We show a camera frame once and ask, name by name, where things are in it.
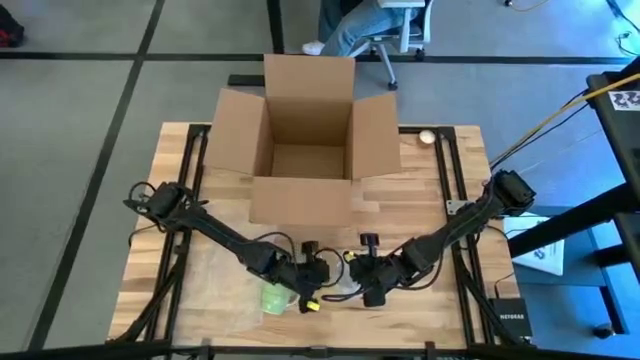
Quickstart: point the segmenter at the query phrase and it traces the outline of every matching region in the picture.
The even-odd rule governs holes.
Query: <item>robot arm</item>
[[[329,266],[303,244],[306,260],[297,263],[288,251],[269,242],[240,235],[195,202],[191,191],[177,183],[163,182],[150,196],[131,197],[124,204],[167,231],[197,230],[234,253],[247,271],[272,284],[282,284],[300,295],[300,311],[317,309],[313,294],[329,280]]]
[[[483,195],[462,207],[450,221],[433,234],[412,238],[385,256],[348,254],[350,274],[360,284],[364,305],[385,304],[387,292],[411,286],[429,274],[446,248],[460,238],[478,232],[489,219],[519,215],[533,203],[535,192],[515,172],[500,171],[485,185]],[[377,245],[376,234],[363,234],[370,249]]]

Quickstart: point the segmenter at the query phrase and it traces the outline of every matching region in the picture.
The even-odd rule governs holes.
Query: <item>white paper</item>
[[[524,213],[521,217],[507,217],[504,230],[508,238],[512,238],[549,218],[532,213]],[[564,239],[543,246],[513,259],[513,262],[536,270],[562,276],[564,271]]]
[[[616,111],[640,111],[640,91],[609,91]]]

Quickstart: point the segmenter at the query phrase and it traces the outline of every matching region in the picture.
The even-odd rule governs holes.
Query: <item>qr code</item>
[[[609,98],[617,111],[640,111],[640,91],[609,91]]]

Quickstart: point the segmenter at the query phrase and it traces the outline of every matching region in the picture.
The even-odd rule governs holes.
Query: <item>yellow tag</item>
[[[313,301],[307,301],[307,308],[309,308],[309,310],[319,311],[320,310],[320,304],[318,304],[317,302],[313,302]]]

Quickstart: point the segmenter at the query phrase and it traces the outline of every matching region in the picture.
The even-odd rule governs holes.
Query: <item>clear plastic bag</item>
[[[204,236],[194,236],[180,308],[197,314],[193,333],[221,338],[262,324],[262,280],[247,272],[237,257]]]

